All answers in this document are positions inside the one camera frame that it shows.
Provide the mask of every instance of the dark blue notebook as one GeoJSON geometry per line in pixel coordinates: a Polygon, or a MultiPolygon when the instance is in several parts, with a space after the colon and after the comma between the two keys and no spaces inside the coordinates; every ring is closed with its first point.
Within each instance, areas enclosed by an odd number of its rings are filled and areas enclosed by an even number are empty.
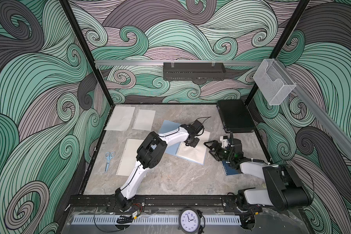
{"type": "Polygon", "coordinates": [[[221,161],[223,170],[225,171],[225,175],[236,175],[239,174],[239,171],[234,169],[234,168],[230,168],[228,163],[226,162],[226,160],[222,160],[221,161]]]}

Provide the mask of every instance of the white paper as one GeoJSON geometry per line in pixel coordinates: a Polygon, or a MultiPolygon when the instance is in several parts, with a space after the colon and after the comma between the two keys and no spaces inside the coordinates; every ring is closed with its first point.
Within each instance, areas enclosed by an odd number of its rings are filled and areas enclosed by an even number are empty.
{"type": "Polygon", "coordinates": [[[181,142],[177,151],[177,156],[204,165],[204,159],[207,152],[207,147],[204,145],[204,142],[209,141],[209,135],[209,132],[204,131],[201,136],[198,136],[197,138],[200,140],[195,148],[186,146],[184,142],[181,142]]]}
{"type": "Polygon", "coordinates": [[[135,166],[137,149],[143,143],[144,140],[137,139],[127,139],[125,149],[123,150],[122,158],[120,164],[118,165],[118,169],[116,175],[129,176],[132,169],[135,166]]]}
{"type": "Polygon", "coordinates": [[[150,131],[154,119],[155,110],[138,110],[133,129],[150,131]]]}
{"type": "Polygon", "coordinates": [[[115,106],[104,130],[126,131],[131,123],[134,110],[133,106],[115,106]]]}

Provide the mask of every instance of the clock face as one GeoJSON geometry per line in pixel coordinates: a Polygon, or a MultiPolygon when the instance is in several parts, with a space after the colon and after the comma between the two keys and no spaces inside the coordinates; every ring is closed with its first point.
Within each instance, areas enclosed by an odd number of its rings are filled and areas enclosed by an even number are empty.
{"type": "Polygon", "coordinates": [[[193,210],[185,210],[180,216],[180,224],[186,232],[195,232],[199,229],[198,215],[193,210]]]}

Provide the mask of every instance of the aluminum rail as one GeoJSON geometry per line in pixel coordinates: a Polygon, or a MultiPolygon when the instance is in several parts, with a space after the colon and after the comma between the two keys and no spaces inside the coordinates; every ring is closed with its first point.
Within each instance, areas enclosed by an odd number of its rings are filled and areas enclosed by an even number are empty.
{"type": "Polygon", "coordinates": [[[95,60],[96,66],[163,66],[164,63],[223,63],[225,66],[260,66],[263,60],[95,60]]]}

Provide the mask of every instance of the black frame post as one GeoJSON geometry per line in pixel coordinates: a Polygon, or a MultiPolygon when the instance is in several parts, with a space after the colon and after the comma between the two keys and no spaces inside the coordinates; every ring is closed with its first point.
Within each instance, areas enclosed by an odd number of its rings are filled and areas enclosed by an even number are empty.
{"type": "Polygon", "coordinates": [[[91,53],[91,51],[90,51],[90,49],[89,49],[89,47],[87,45],[87,42],[86,42],[86,40],[85,40],[85,38],[84,38],[84,36],[82,34],[82,30],[79,27],[77,19],[75,18],[75,15],[74,15],[71,7],[70,7],[69,1],[68,0],[59,0],[59,1],[60,1],[60,4],[61,4],[64,12],[65,12],[66,17],[69,20],[70,26],[73,29],[73,31],[74,31],[74,33],[75,33],[75,35],[76,35],[76,37],[77,37],[77,39],[79,41],[79,44],[80,44],[80,46],[82,48],[82,51],[84,52],[84,55],[86,56],[87,61],[88,61],[88,63],[90,64],[90,66],[92,68],[92,72],[95,74],[95,77],[98,80],[98,82],[100,84],[100,87],[103,90],[103,93],[104,93],[105,97],[108,100],[109,105],[111,107],[113,107],[114,106],[114,102],[112,100],[112,97],[110,96],[108,88],[105,85],[103,76],[101,75],[100,71],[95,66],[94,56],[92,55],[92,53],[91,53]]]}
{"type": "MultiPolygon", "coordinates": [[[[293,32],[295,26],[297,25],[297,23],[298,23],[300,17],[302,16],[305,8],[307,7],[308,3],[309,3],[309,0],[300,0],[298,5],[296,6],[296,9],[295,9],[293,15],[289,19],[285,30],[281,34],[280,39],[277,41],[277,44],[275,45],[274,49],[272,50],[272,53],[269,56],[269,58],[275,59],[280,54],[282,47],[285,45],[287,39],[290,37],[291,33],[293,32]]],[[[248,106],[250,104],[251,100],[253,99],[253,96],[255,96],[256,91],[258,89],[259,89],[259,87],[255,83],[253,85],[250,93],[248,94],[246,100],[244,101],[245,106],[248,106]]]]}

